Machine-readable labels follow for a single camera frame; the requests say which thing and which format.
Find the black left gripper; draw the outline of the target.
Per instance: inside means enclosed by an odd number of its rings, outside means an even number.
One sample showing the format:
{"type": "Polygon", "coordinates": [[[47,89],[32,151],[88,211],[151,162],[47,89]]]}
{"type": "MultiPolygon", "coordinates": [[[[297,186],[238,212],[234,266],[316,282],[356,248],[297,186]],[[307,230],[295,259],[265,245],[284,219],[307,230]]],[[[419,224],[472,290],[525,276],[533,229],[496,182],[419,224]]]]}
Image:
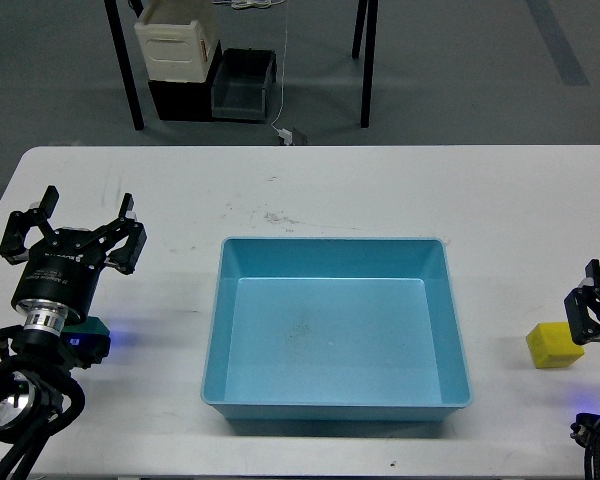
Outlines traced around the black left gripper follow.
{"type": "Polygon", "coordinates": [[[49,219],[58,200],[57,188],[49,185],[37,205],[26,212],[12,211],[0,256],[9,264],[28,260],[11,300],[14,309],[23,312],[34,301],[43,300],[66,307],[67,322],[84,322],[102,269],[132,274],[146,242],[146,230],[133,211],[132,194],[125,193],[117,217],[97,228],[90,243],[86,230],[63,228],[57,234],[49,219]],[[25,240],[34,227],[43,240],[29,250],[25,240]]]}

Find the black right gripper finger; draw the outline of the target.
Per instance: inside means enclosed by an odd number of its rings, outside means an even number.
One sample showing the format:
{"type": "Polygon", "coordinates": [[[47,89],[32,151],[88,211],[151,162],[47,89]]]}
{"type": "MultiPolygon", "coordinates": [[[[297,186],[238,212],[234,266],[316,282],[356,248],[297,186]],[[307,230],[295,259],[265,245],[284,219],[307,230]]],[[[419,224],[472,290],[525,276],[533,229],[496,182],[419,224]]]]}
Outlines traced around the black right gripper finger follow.
{"type": "Polygon", "coordinates": [[[585,278],[564,299],[571,337],[576,345],[600,342],[600,261],[592,259],[585,278]]]}

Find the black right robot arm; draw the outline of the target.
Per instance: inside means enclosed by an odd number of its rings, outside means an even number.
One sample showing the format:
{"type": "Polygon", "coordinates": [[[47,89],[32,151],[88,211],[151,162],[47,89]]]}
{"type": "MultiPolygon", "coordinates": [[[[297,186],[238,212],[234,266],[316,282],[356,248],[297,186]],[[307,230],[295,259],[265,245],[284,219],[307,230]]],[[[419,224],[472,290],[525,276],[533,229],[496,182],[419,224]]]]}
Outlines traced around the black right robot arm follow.
{"type": "MultiPolygon", "coordinates": [[[[585,278],[564,299],[572,341],[584,346],[600,343],[600,262],[592,259],[585,278]]],[[[579,413],[571,438],[584,449],[584,477],[600,479],[600,414],[579,413]]]]}

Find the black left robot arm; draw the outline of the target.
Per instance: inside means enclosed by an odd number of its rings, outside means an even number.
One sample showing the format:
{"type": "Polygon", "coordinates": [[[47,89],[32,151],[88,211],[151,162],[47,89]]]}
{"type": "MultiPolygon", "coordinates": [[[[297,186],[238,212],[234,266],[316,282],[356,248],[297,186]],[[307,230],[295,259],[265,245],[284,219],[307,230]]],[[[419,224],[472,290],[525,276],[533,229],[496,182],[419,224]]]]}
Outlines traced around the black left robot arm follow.
{"type": "Polygon", "coordinates": [[[24,322],[0,329],[0,479],[25,479],[48,440],[83,412],[85,394],[72,377],[108,356],[110,331],[90,315],[102,271],[134,272],[147,239],[125,194],[119,213],[94,230],[54,228],[59,199],[47,187],[40,202],[10,214],[0,256],[24,269],[11,305],[24,322]]]}

